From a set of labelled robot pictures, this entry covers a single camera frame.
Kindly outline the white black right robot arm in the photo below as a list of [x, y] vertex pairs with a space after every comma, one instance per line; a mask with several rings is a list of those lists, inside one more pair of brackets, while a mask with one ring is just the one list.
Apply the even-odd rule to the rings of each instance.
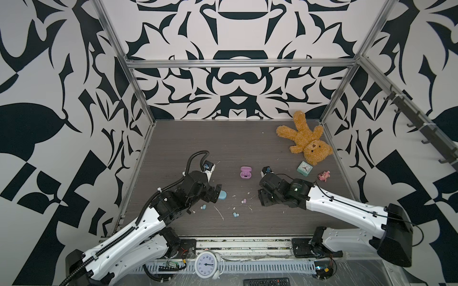
[[396, 204], [385, 207], [357, 202], [322, 189], [317, 183], [294, 179], [287, 182], [266, 167], [261, 172], [258, 197], [262, 206], [282, 204], [324, 213], [357, 227], [354, 236], [340, 231], [320, 230], [320, 244], [337, 252], [365, 245], [394, 265], [410, 268], [413, 264], [413, 229], [416, 226], [406, 211]]

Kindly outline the purple earbud charging case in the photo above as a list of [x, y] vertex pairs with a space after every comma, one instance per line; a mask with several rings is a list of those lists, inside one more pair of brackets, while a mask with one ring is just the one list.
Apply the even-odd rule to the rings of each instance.
[[252, 168], [249, 166], [242, 166], [240, 168], [240, 177], [242, 179], [250, 179], [252, 177]]

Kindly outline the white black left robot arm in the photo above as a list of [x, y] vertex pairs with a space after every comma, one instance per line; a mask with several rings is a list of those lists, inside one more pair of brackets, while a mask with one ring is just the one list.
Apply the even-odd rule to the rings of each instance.
[[83, 252], [61, 285], [82, 280], [87, 286], [113, 286], [148, 262], [178, 254], [181, 240], [170, 224], [191, 214], [199, 201], [216, 203], [221, 193], [221, 185], [210, 185], [215, 165], [207, 160], [208, 156], [207, 150], [192, 154], [182, 177], [158, 189], [131, 223]]

